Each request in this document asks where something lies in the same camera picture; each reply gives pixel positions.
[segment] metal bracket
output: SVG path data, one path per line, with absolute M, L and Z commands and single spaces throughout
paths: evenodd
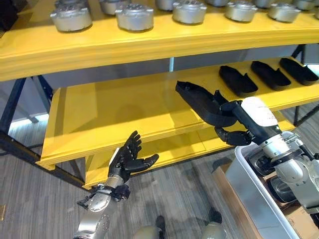
M 15 81 L 5 109 L 3 111 L 2 117 L 0 119 L 0 130 L 6 133 L 9 132 L 10 124 L 14 115 L 15 108 L 18 104 L 24 83 L 25 78 L 21 78 Z
M 16 141 L 14 138 L 10 137 L 2 130 L 0 130 L 0 148 L 12 154 L 13 156 L 31 164 L 32 166 L 35 166 L 59 179 L 62 179 L 67 183 L 85 190 L 84 188 L 82 188 L 82 186 L 84 185 L 84 181 L 73 176 L 69 172 L 57 166 L 54 170 L 49 171 L 37 165 L 36 162 L 40 160 L 40 155 L 25 147 L 22 143 Z

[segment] yellow shelf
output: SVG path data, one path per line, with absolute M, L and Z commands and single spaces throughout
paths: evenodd
M 265 59 L 273 68 L 279 59 Z M 251 62 L 228 64 L 248 75 L 272 111 L 319 99 L 319 83 L 303 86 L 292 79 L 284 91 L 268 88 L 251 71 Z M 177 80 L 189 81 L 228 100 L 238 99 L 218 74 L 219 66 L 161 73 L 61 88 L 53 96 L 39 165 L 54 164 L 112 150 L 138 130 L 144 142 L 209 127 L 175 92 Z
M 302 12 L 292 24 L 274 21 L 259 10 L 251 23 L 223 16 L 208 6 L 204 23 L 174 22 L 154 0 L 138 0 L 155 8 L 154 28 L 143 33 L 118 29 L 113 16 L 102 14 L 98 0 L 89 0 L 93 26 L 76 33 L 55 29 L 49 15 L 55 0 L 32 0 L 13 29 L 0 39 L 0 81 L 44 73 L 137 62 L 252 47 L 318 43 L 319 21 Z
M 275 112 L 275 116 L 282 130 L 292 130 L 294 126 L 284 118 L 280 112 Z M 236 124 L 227 128 L 228 130 L 243 130 L 244 127 Z M 142 150 L 139 153 L 140 158 L 150 157 L 154 153 L 159 154 L 159 159 L 152 167 L 158 168 L 172 163 L 180 162 L 196 156 L 201 156 L 214 151 L 228 148 L 229 145 L 221 141 L 212 127 L 201 129 L 197 132 L 176 135 L 156 141 L 143 143 Z M 98 183 L 103 183 L 107 179 L 108 166 L 113 155 L 113 150 L 90 155 L 85 158 L 86 189 Z

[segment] robotic hand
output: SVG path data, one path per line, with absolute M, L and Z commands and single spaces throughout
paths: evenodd
M 189 82 L 177 82 L 176 91 L 208 124 L 215 126 L 217 135 L 227 144 L 259 145 L 266 158 L 262 164 L 265 171 L 275 169 L 278 178 L 293 192 L 304 209 L 319 222 L 319 156 L 296 138 L 297 147 L 290 148 L 278 122 L 267 106 L 257 97 L 243 101 L 227 101 L 219 91 L 209 93 L 201 86 Z M 228 127 L 239 121 L 247 131 L 228 132 Z
M 134 131 L 126 143 L 113 154 L 106 183 L 99 184 L 90 196 L 78 202 L 87 213 L 73 239 L 104 238 L 117 203 L 130 195 L 129 187 L 124 183 L 128 181 L 131 173 L 150 168 L 159 158 L 159 155 L 155 154 L 146 159 L 137 159 L 141 143 L 140 135 Z

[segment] black metal frame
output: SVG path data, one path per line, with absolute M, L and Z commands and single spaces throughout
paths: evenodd
M 78 188 L 86 190 L 82 188 L 82 186 L 84 185 L 84 180 L 81 177 L 80 169 L 75 161 L 73 160 L 70 161 L 70 164 L 77 177 L 63 170 L 62 168 L 58 166 L 55 166 L 54 170 L 49 171 L 36 164 L 36 162 L 38 162 L 41 158 L 39 154 L 35 153 L 30 148 L 26 147 L 25 145 L 16 141 L 14 138 L 8 135 L 10 124 L 12 122 L 13 115 L 17 107 L 17 103 L 20 98 L 25 80 L 26 78 L 21 78 L 15 81 L 12 91 L 10 93 L 9 99 L 5 106 L 3 115 L 0 119 L 0 148 L 6 151 L 7 153 L 12 154 L 13 156 L 31 164 L 32 166 L 35 166 Z M 45 96 L 46 103 L 49 103 L 49 106 L 50 106 L 52 96 L 53 96 L 53 90 L 42 75 L 37 76 L 37 80 L 39 82 L 38 85 L 41 86 L 41 89 L 43 90 L 43 92 L 39 92 L 40 94 L 42 94 L 41 98 Z
M 300 44 L 297 46 L 297 48 L 294 50 L 294 52 L 292 53 L 292 57 L 296 58 L 299 54 L 301 53 L 301 60 L 300 62 L 302 64 L 305 63 L 305 53 L 306 53 L 306 45 L 305 44 Z M 294 126 L 298 127 L 300 126 L 302 123 L 304 123 L 306 120 L 308 120 L 309 118 L 311 118 L 315 113 L 317 113 L 319 111 L 319 104 L 314 107 L 311 111 L 309 111 L 305 116 L 303 116 L 301 119 L 299 118 L 299 108 L 300 106 L 296 106 L 295 109 L 295 116 L 294 116 Z

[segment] white plastic bin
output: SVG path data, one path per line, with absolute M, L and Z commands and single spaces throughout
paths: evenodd
M 284 137 L 292 133 L 283 132 Z M 258 232 L 264 239 L 299 239 L 267 189 L 251 169 L 245 157 L 258 145 L 235 148 L 236 159 L 231 163 L 226 178 L 245 206 Z

